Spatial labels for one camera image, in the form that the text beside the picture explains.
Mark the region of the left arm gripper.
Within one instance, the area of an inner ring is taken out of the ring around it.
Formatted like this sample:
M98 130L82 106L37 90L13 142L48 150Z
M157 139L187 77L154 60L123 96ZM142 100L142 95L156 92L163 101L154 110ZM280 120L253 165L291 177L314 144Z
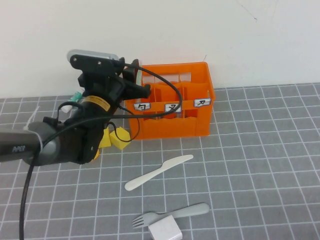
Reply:
M84 89L83 101L101 99L110 105L118 105L124 100L147 99L151 95L151 86L136 85L139 60L134 59L130 66L122 71L122 77L117 74L108 76L97 73L82 73L78 77L79 86ZM126 85L125 80L134 83Z

